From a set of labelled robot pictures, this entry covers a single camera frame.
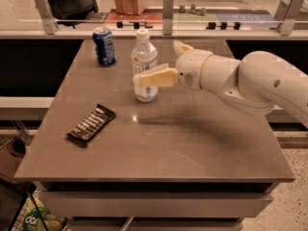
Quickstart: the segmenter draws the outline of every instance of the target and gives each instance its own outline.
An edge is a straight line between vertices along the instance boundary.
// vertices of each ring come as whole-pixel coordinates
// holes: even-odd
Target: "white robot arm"
[[[308,128],[308,76],[285,60],[264,51],[242,61],[174,42],[176,67],[134,77],[143,86],[208,90],[229,106],[252,115],[266,115],[278,105]]]

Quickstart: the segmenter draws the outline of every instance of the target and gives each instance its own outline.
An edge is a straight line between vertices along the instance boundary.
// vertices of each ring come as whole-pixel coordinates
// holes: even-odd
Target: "desk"
[[[224,40],[181,40],[231,56]],[[173,38],[152,41],[159,61],[173,59],[173,65]],[[92,41],[83,42],[15,177],[36,182],[45,205],[75,222],[138,217],[131,230],[168,230],[176,223],[177,230],[241,229],[243,218],[256,217],[272,201],[279,183],[295,179],[267,121],[181,86],[139,102],[131,81],[134,43],[115,38],[117,62],[104,68]],[[65,134],[97,103],[117,117],[86,149],[78,147]],[[91,228],[74,230],[97,230]]]

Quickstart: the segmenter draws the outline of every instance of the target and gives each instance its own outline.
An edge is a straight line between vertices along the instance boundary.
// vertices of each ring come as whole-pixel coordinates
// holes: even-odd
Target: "white bottle cap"
[[[137,30],[136,37],[138,41],[147,41],[150,39],[150,34],[147,29],[141,28]]]

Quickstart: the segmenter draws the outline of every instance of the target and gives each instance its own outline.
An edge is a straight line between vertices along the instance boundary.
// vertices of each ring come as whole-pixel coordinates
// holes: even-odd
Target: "cardboard box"
[[[115,0],[117,13],[140,15],[147,7],[147,0]]]

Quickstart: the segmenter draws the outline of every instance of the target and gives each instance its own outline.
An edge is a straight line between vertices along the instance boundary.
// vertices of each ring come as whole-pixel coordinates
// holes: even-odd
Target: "blue can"
[[[93,31],[98,62],[103,66],[116,63],[116,52],[112,32],[107,27],[99,27]]]

